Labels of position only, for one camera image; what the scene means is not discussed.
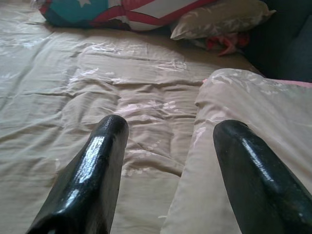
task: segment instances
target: shiny black surface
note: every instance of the shiny black surface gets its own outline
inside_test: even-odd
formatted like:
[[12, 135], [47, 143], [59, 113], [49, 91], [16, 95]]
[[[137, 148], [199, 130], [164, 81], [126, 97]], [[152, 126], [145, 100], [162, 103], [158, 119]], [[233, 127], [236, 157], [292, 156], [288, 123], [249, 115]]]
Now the shiny black surface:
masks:
[[218, 124], [214, 146], [243, 234], [312, 234], [312, 196], [247, 125]]
[[127, 122], [107, 116], [62, 171], [27, 234], [107, 234], [114, 218]]

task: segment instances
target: white star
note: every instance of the white star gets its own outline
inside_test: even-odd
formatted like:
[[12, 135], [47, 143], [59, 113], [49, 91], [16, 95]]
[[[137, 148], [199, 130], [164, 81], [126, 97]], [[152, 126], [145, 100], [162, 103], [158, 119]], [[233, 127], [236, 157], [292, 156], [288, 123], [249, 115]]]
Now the white star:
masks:
[[80, 7], [84, 7], [85, 4], [90, 4], [90, 0], [77, 0], [80, 3]]

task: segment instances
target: bedding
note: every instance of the bedding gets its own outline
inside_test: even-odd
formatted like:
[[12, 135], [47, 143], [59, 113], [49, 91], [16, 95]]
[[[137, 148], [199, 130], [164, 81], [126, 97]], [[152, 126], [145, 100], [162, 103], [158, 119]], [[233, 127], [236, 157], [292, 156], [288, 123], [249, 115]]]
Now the bedding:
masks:
[[48, 22], [60, 27], [110, 27], [147, 31], [215, 0], [34, 0]]
[[184, 14], [172, 25], [171, 39], [210, 38], [250, 30], [275, 10], [259, 0], [219, 0]]
[[249, 71], [220, 69], [200, 88], [185, 168], [161, 234], [239, 234], [218, 164], [213, 131], [246, 123], [312, 192], [312, 89]]
[[0, 2], [0, 230], [23, 234], [58, 175], [109, 114], [129, 140], [112, 234], [158, 234], [193, 134], [202, 81], [256, 71], [241, 55], [168, 36], [54, 28], [28, 2]]

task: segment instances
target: black object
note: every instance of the black object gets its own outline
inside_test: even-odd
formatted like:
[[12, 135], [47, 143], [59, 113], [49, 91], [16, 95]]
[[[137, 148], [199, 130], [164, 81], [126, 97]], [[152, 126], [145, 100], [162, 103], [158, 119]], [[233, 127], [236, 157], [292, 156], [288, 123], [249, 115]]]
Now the black object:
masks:
[[108, 234], [114, 218], [128, 124], [107, 116], [59, 175], [27, 234]]
[[312, 196], [247, 125], [216, 125], [214, 146], [243, 234], [312, 234]]
[[277, 12], [250, 32], [247, 59], [267, 78], [312, 82], [312, 1], [263, 1]]

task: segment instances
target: pillow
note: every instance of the pillow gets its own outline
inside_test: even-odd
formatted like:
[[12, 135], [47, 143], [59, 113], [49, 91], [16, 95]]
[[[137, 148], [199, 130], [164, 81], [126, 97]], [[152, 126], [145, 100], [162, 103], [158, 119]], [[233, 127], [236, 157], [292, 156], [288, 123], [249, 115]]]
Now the pillow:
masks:
[[258, 0], [220, 0], [183, 15], [172, 26], [171, 39], [209, 38], [246, 31], [268, 20], [274, 12]]
[[33, 0], [60, 27], [110, 27], [147, 31], [215, 0]]
[[226, 119], [245, 122], [311, 193], [311, 95], [311, 88], [275, 82], [249, 71], [213, 72], [196, 98], [191, 146], [160, 234], [241, 233], [213, 141], [214, 127]]

